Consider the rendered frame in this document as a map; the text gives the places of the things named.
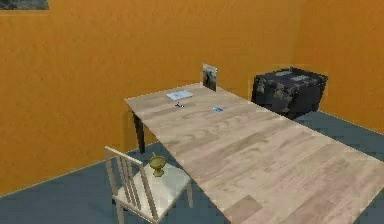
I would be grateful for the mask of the dark framed wall picture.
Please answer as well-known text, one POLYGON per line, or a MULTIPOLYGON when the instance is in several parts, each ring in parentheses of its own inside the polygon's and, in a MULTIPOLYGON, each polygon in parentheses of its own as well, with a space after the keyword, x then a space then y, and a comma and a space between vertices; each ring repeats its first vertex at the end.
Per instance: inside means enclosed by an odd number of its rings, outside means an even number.
POLYGON ((47 0, 0 0, 0 10, 49 10, 47 0))

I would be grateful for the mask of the white slatted chair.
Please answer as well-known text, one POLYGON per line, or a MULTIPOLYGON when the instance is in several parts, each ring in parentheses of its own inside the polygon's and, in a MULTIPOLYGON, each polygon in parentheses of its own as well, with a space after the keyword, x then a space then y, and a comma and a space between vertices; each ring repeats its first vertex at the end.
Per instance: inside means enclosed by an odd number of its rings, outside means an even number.
POLYGON ((159 224, 183 193, 193 207, 192 180, 180 168, 166 162, 161 177, 143 162, 109 146, 104 147, 106 169, 118 224, 125 224, 123 211, 131 211, 150 224, 159 224))

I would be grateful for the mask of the black box-shaped cabinet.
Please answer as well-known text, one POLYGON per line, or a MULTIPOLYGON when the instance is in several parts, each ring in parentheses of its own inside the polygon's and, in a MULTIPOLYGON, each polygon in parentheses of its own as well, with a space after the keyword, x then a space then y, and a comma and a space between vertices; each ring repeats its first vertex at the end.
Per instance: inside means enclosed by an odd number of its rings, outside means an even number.
POLYGON ((328 77, 293 66, 254 77, 251 101, 294 120, 316 112, 328 77))

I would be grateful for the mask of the light wooden table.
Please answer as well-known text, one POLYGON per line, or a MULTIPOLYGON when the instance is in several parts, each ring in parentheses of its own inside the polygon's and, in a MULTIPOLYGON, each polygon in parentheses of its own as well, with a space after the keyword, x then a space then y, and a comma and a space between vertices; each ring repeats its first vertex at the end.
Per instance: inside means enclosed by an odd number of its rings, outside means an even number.
POLYGON ((230 224, 353 224, 384 189, 384 162, 222 88, 185 89, 126 103, 230 224))

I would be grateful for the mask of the standing photo frame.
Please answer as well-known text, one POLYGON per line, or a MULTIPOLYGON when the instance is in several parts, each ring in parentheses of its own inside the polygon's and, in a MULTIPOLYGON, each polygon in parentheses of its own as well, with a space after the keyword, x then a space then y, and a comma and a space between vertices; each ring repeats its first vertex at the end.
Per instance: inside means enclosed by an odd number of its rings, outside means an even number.
POLYGON ((204 64, 202 73, 203 73, 203 85, 211 89, 212 91, 215 91, 217 68, 212 65, 204 64))

